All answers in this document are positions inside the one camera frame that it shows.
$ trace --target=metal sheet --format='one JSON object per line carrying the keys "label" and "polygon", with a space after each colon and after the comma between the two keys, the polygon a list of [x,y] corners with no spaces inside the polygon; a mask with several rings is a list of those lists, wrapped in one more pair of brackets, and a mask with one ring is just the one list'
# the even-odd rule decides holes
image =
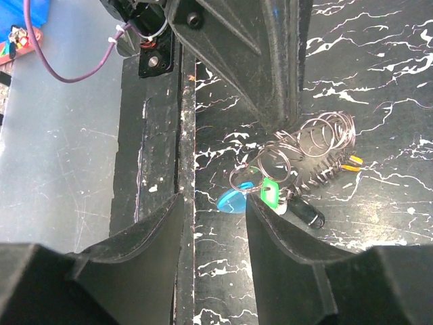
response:
{"label": "metal sheet", "polygon": [[[99,1],[53,1],[43,49],[65,77],[91,70],[115,21]],[[16,62],[0,136],[0,241],[81,251],[108,237],[122,58],[56,81],[34,53]]]}

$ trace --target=green plastic object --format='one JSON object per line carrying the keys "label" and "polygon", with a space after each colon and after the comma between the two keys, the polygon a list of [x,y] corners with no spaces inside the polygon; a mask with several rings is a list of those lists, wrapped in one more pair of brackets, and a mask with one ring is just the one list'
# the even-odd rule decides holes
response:
{"label": "green plastic object", "polygon": [[263,186],[262,186],[262,192],[260,198],[264,203],[269,205],[272,209],[276,209],[278,207],[278,199],[279,199],[278,183],[266,177],[263,180]]}

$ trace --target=black marble surface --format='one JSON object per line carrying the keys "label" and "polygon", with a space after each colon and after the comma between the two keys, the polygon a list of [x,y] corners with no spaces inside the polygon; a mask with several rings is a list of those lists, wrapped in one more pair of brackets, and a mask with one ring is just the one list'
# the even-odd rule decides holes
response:
{"label": "black marble surface", "polygon": [[[365,164],[307,196],[327,217],[322,230],[284,217],[334,246],[433,241],[432,17],[430,0],[315,1],[302,118],[351,113]],[[220,213],[215,202],[232,168],[272,136],[203,64],[196,91],[193,322],[257,324],[245,217]]]}

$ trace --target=purple cable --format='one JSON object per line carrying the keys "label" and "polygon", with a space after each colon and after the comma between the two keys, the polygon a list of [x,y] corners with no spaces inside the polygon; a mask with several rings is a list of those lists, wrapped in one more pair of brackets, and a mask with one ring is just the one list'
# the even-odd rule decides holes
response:
{"label": "purple cable", "polygon": [[[39,56],[39,58],[42,60],[42,64],[46,67],[48,72],[57,80],[63,82],[63,83],[77,83],[79,81],[82,81],[84,79],[89,78],[90,76],[93,76],[96,72],[98,72],[102,66],[107,62],[108,57],[110,56],[111,52],[114,49],[115,43],[111,43],[110,46],[107,49],[107,52],[105,56],[102,58],[102,61],[89,73],[85,74],[84,76],[73,78],[73,79],[66,79],[64,77],[61,77],[54,69],[49,65],[47,58],[43,55],[42,49],[39,46],[39,43],[36,39],[35,32],[33,30],[33,24],[32,24],[32,18],[30,16],[30,0],[24,0],[24,20],[26,22],[26,28],[28,32],[28,36],[30,37],[31,45],[35,48],[36,54]],[[130,29],[131,25],[128,23],[123,26],[123,30]],[[114,40],[119,40],[119,38],[124,34],[124,31],[118,31],[116,36],[114,37]]]}

